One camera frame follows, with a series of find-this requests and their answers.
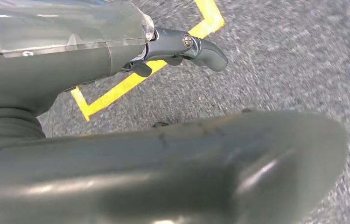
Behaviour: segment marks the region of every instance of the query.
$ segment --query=bolt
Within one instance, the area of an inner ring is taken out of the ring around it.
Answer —
[[[183,36],[183,44],[185,45],[185,47],[190,48],[191,47],[191,36],[189,34],[185,34]]]

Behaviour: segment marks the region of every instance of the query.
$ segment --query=yellow floor marking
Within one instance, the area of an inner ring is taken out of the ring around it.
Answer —
[[[199,8],[204,19],[193,27],[189,33],[190,35],[198,38],[205,38],[207,35],[219,30],[224,25],[224,19],[221,16],[214,0],[195,0],[195,3],[197,4],[197,7]],[[150,61],[147,63],[147,65],[153,70],[152,75],[163,68],[166,64],[167,63],[162,60]],[[91,115],[108,107],[145,79],[147,78],[140,77],[133,73],[90,105],[86,103],[86,100],[84,99],[79,88],[72,90],[71,93],[84,117],[87,121],[89,121]]]

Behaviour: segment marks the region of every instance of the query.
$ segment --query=asphalt ground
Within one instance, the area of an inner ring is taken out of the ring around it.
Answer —
[[[202,16],[192,0],[132,0],[156,26],[190,30]],[[225,26],[209,35],[228,56],[215,73],[189,62],[166,66],[109,107],[83,117],[70,93],[39,117],[47,136],[109,133],[262,110],[318,111],[350,135],[350,0],[216,0]],[[125,74],[81,87],[87,103]],[[350,153],[336,187],[303,223],[350,224]]]

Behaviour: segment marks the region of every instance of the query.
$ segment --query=grey plastic body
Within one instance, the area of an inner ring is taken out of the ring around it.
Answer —
[[[143,14],[132,4],[14,2],[32,6],[0,7],[0,108],[40,115],[60,92],[116,74],[145,47]]]
[[[292,224],[347,155],[342,127],[308,113],[55,139],[26,114],[0,119],[0,224]]]

